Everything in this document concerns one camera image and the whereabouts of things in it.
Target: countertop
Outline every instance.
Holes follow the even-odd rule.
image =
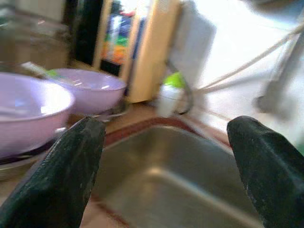
[[[114,132],[126,126],[144,120],[148,120],[153,117],[156,117],[155,108],[144,104],[134,104],[126,115],[118,117],[113,121],[107,123],[106,133]],[[182,118],[182,120],[185,121],[187,124],[191,123],[192,127],[194,127],[196,131],[201,131],[200,133],[204,134],[207,137],[208,135],[212,135],[212,137],[222,141],[224,144],[227,144],[228,139],[226,134],[213,130],[212,128],[203,125],[200,121],[197,121],[191,117],[185,116]],[[68,121],[68,124],[72,125],[80,119],[80,116],[72,115]],[[0,205],[9,196],[9,194],[13,191],[13,189],[16,187],[17,183],[21,179],[22,176],[18,176],[8,181],[0,182]],[[93,200],[89,201],[84,212],[81,228],[125,227],[119,219],[111,217],[109,214],[106,213],[106,211],[100,209],[97,204],[98,202],[95,202]]]

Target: sink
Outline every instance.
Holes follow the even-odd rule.
[[[262,228],[235,159],[178,127],[152,126],[104,149],[92,195],[137,228]]]

